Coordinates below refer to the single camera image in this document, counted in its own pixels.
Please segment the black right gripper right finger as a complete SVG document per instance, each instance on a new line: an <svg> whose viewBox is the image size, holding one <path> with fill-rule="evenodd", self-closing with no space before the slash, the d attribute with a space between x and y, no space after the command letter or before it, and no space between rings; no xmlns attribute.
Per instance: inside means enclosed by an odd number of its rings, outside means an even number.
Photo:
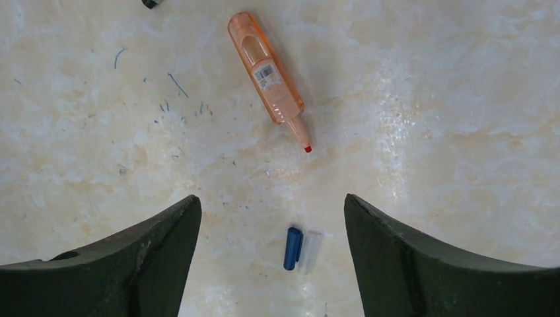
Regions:
<svg viewBox="0 0 560 317"><path fill-rule="evenodd" d="M365 316L559 315L556 267L463 250L353 194L344 215Z"/></svg>

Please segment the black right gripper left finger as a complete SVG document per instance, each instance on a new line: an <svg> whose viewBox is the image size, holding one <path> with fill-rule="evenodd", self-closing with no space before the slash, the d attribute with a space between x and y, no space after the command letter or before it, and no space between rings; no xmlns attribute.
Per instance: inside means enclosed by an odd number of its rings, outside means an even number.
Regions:
<svg viewBox="0 0 560 317"><path fill-rule="evenodd" d="M201 224L189 195L48 261L1 266L2 316L177 316Z"/></svg>

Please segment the blue pen cap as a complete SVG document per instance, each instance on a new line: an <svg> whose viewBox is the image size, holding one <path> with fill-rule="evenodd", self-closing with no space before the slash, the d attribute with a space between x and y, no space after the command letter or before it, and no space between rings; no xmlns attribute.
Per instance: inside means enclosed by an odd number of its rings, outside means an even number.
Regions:
<svg viewBox="0 0 560 317"><path fill-rule="evenodd" d="M294 270L296 264L298 263L302 248L303 237L303 232L300 229L296 227L288 228L283 262L283 267L285 270Z"/></svg>

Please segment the orange highlighter pen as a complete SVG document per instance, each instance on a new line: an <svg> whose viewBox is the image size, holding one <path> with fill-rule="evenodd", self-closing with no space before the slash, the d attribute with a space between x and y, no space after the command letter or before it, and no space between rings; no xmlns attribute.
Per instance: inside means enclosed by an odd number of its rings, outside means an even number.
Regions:
<svg viewBox="0 0 560 317"><path fill-rule="evenodd" d="M256 19L248 12L236 13L227 28L273 123L288 126L305 152L311 152L311 136L300 117L304 102Z"/></svg>

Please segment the white marker pen black tip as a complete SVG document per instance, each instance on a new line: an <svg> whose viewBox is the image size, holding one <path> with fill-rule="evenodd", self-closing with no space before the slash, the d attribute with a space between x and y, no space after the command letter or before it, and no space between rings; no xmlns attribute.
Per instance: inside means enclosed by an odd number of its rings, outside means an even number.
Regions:
<svg viewBox="0 0 560 317"><path fill-rule="evenodd" d="M141 0L141 2L148 9L153 9L153 8L159 6L163 2L163 0Z"/></svg>

